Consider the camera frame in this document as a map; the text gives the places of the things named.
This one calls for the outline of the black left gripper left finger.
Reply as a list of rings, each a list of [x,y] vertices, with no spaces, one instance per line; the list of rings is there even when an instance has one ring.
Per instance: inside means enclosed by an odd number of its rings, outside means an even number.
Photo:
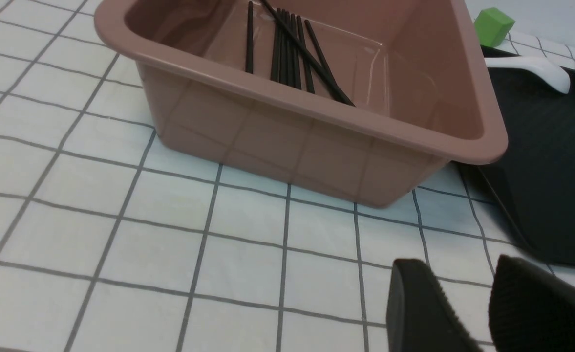
[[[395,259],[388,292],[390,352],[480,352],[434,276],[419,259]]]

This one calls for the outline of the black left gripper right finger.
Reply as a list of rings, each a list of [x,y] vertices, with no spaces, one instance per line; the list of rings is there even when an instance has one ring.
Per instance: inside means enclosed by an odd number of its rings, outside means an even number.
[[[488,318],[499,352],[575,352],[575,287],[522,258],[498,259]]]

